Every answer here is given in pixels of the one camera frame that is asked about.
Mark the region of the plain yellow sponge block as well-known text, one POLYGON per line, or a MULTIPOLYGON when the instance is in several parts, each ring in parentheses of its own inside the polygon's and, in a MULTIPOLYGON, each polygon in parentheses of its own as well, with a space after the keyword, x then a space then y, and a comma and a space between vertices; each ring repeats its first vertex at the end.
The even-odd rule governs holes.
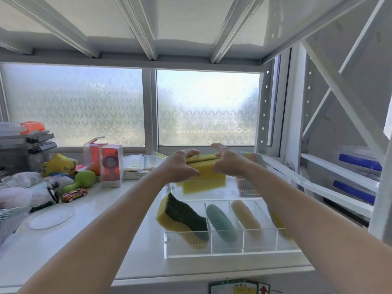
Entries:
POLYGON ((202 154, 186 158, 188 166, 199 171, 199 176, 192 177, 189 180, 178 185, 182 186, 185 195, 200 193, 226 185, 227 176, 222 173, 216 173, 213 165, 219 161, 215 154, 202 154))

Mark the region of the clear round plastic lid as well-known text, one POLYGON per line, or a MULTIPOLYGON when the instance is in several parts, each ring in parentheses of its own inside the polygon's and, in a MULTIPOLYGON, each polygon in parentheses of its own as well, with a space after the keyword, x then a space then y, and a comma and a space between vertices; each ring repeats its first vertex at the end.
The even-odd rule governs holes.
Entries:
POLYGON ((66 204, 50 206, 34 212, 27 220, 27 224, 32 230, 48 229, 70 220, 74 214, 75 209, 66 204))

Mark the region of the frosted patterned window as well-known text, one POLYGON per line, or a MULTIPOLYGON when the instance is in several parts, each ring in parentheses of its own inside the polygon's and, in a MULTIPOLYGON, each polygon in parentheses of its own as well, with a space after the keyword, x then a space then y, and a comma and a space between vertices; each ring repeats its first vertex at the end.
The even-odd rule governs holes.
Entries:
POLYGON ((279 66, 240 73, 0 63, 0 120, 41 122, 64 152, 102 136, 129 153, 207 151, 220 142, 276 156, 279 66))

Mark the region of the yellow mesh-covered sponge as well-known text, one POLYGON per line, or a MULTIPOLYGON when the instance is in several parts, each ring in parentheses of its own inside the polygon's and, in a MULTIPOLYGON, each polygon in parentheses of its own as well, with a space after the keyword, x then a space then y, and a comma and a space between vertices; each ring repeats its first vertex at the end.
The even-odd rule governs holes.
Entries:
POLYGON ((284 226, 281 219, 271 210, 269 205, 267 205, 267 209, 268 209, 268 213, 271 218, 271 221, 274 224, 274 226, 277 228, 280 236, 282 236, 286 240, 293 241, 292 235, 287 231, 287 229, 284 226))

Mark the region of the stack of thin booklets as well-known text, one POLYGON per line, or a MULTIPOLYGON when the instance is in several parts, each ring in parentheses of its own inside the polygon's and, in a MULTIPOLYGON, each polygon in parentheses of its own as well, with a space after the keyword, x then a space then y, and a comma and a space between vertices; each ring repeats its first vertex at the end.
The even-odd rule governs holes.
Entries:
POLYGON ((152 152, 147 155, 133 154, 123 157, 124 180, 141 179, 144 175, 158 167, 165 159, 166 155, 152 152))

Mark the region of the yellow sponge with green scourer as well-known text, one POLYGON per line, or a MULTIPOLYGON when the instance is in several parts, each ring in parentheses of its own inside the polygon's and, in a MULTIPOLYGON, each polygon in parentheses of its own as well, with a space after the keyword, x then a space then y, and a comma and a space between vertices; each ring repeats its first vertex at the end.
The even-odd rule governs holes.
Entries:
POLYGON ((159 204, 157 222, 169 232, 180 233, 190 245, 209 242, 207 219, 168 193, 159 204))

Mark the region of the red and yellow toy car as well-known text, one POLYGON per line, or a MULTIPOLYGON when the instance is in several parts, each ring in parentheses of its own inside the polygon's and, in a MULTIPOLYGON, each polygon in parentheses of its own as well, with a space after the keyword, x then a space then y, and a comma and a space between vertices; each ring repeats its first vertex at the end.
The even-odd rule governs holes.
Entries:
POLYGON ((77 198, 86 196, 88 193, 88 190, 85 188, 78 188, 76 190, 64 193, 60 196, 60 200, 63 203, 69 203, 72 202, 74 200, 76 200, 77 198))

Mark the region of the person's right hand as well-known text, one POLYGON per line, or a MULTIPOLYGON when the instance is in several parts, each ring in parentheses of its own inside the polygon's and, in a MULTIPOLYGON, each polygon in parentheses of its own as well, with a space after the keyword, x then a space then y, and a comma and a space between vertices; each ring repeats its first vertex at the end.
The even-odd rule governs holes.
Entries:
POLYGON ((224 162, 227 176, 250 178, 259 168, 258 164, 221 143, 213 143, 210 146, 218 151, 215 155, 219 161, 224 162))

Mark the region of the beige oblong sponge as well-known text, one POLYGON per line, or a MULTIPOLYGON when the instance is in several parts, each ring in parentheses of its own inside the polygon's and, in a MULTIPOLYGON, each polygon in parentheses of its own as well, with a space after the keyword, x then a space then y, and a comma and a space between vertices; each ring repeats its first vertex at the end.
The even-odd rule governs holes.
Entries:
POLYGON ((231 203, 231 208, 244 229, 251 230, 253 232, 262 229, 260 223, 253 216, 251 210, 241 200, 233 201, 231 203))

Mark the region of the teal mesh sponge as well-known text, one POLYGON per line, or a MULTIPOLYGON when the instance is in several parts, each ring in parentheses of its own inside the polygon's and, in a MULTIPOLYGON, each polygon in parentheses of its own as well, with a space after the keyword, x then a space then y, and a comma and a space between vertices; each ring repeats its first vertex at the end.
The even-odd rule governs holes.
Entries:
POLYGON ((217 205, 209 204, 206 207, 206 213, 211 225, 223 241, 227 243, 235 243, 237 241, 237 232, 235 227, 226 214, 217 205))

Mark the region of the white plastic bags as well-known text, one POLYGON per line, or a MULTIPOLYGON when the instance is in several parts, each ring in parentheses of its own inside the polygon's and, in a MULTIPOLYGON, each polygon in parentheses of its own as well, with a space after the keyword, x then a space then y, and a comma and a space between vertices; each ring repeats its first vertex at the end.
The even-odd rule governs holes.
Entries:
POLYGON ((35 212, 60 202, 58 180, 33 172, 18 173, 0 182, 0 210, 29 207, 35 212))

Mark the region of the orange plastic clip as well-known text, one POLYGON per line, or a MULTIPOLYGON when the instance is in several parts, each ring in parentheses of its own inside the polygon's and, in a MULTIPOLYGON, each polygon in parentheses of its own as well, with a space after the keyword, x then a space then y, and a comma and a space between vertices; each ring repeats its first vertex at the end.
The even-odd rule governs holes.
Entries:
POLYGON ((23 130, 20 133, 22 135, 31 134, 34 132, 42 132, 46 130, 45 125, 42 122, 38 122, 38 121, 26 121, 20 123, 20 125, 23 128, 23 130))

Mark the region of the clear container with blue lid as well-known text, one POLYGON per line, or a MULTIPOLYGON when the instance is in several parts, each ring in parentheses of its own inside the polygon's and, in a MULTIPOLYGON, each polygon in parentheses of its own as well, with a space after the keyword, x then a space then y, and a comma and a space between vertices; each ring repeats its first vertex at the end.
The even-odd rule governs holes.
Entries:
POLYGON ((362 190, 359 187, 353 187, 349 184, 346 184, 344 182, 341 182, 339 180, 334 180, 333 181, 333 186, 340 191, 343 191, 357 199, 362 200, 363 202, 366 202, 370 205, 374 205, 376 195, 370 191, 362 190))
POLYGON ((348 169, 380 182, 382 166, 369 147, 343 145, 337 149, 338 161, 348 169))

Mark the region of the person's left forearm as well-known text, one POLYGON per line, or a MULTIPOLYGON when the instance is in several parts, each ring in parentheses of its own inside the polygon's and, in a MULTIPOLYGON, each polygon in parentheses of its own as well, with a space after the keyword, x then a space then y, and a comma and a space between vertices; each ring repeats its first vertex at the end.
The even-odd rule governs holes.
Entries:
POLYGON ((87 225, 16 294, 105 294, 161 189, 172 179, 155 171, 87 225))

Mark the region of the stack of grey lidded containers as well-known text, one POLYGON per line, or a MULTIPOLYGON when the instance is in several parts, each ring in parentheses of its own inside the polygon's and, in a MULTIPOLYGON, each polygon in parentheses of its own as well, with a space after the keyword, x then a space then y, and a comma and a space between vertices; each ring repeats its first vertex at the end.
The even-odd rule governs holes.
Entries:
POLYGON ((21 172, 39 172, 49 158, 48 151, 57 147, 55 135, 48 129, 20 134, 20 123, 0 122, 0 178, 21 172))

